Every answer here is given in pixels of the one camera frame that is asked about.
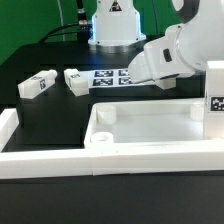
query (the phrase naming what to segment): white foam block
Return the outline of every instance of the white foam block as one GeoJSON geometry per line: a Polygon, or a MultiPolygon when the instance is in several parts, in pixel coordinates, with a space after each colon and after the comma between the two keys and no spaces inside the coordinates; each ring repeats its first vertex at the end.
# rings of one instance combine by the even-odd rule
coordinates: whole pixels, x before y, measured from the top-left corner
{"type": "Polygon", "coordinates": [[[89,150],[93,175],[129,173],[128,151],[115,145],[92,148],[89,150]]]}
{"type": "Polygon", "coordinates": [[[55,70],[41,71],[18,85],[21,98],[33,99],[55,84],[55,70]]]}
{"type": "Polygon", "coordinates": [[[0,152],[19,124],[16,109],[5,109],[0,115],[0,152]]]}
{"type": "Polygon", "coordinates": [[[84,149],[2,153],[0,166],[0,179],[92,175],[84,149]]]}

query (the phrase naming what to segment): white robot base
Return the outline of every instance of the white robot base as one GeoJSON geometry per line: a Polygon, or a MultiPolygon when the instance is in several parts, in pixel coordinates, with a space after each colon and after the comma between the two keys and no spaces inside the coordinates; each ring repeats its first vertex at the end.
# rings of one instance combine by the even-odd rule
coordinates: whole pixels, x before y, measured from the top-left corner
{"type": "Polygon", "coordinates": [[[118,53],[133,51],[145,44],[146,36],[141,33],[140,15],[133,0],[97,1],[92,26],[90,50],[118,53]]]}

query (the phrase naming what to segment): warning sticker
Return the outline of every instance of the warning sticker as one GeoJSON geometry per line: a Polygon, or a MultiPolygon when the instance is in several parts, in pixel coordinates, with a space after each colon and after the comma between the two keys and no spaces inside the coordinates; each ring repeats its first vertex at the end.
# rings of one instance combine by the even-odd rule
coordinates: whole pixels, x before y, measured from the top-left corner
{"type": "Polygon", "coordinates": [[[110,12],[118,12],[122,11],[120,5],[118,4],[117,0],[114,0],[112,6],[110,7],[110,12]]]}

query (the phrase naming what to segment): black cable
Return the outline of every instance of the black cable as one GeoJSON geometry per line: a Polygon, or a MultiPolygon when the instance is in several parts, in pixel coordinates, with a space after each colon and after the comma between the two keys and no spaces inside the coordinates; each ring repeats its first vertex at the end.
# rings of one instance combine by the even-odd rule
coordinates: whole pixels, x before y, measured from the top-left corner
{"type": "Polygon", "coordinates": [[[152,9],[153,9],[154,20],[155,20],[156,35],[159,35],[158,22],[157,22],[157,15],[156,15],[156,9],[155,9],[155,2],[154,2],[154,0],[152,0],[152,9]]]}
{"type": "Polygon", "coordinates": [[[66,24],[64,26],[60,26],[60,27],[57,27],[53,30],[51,30],[49,33],[47,33],[43,38],[41,38],[41,40],[39,41],[39,43],[44,43],[45,40],[51,35],[51,34],[54,34],[60,30],[64,30],[64,29],[67,29],[67,28],[70,28],[70,27],[74,27],[74,26],[78,26],[79,24],[78,23],[71,23],[71,24],[66,24]]]}
{"type": "Polygon", "coordinates": [[[70,24],[66,24],[64,26],[57,27],[57,28],[53,29],[52,31],[50,31],[49,33],[47,33],[45,36],[51,35],[57,31],[67,29],[67,28],[73,27],[73,26],[79,26],[79,24],[78,23],[70,23],[70,24]]]}
{"type": "Polygon", "coordinates": [[[46,35],[44,38],[42,38],[39,43],[43,44],[49,37],[55,37],[55,36],[61,36],[61,35],[66,35],[66,34],[72,34],[72,33],[78,33],[79,31],[71,31],[71,32],[66,32],[66,33],[56,33],[56,34],[50,34],[46,35]]]}
{"type": "Polygon", "coordinates": [[[82,0],[76,0],[77,8],[78,9],[83,9],[83,2],[82,0]]]}

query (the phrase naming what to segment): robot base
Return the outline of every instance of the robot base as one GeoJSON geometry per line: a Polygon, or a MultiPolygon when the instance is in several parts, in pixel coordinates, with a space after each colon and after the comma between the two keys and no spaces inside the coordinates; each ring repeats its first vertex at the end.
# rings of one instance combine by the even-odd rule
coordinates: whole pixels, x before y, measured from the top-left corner
{"type": "Polygon", "coordinates": [[[95,43],[91,43],[89,41],[89,49],[91,51],[97,51],[97,52],[103,52],[103,53],[125,53],[125,52],[132,52],[137,50],[138,48],[143,48],[146,41],[141,40],[136,43],[130,44],[130,45],[119,45],[119,46],[106,46],[106,45],[99,45],[95,43]]]}

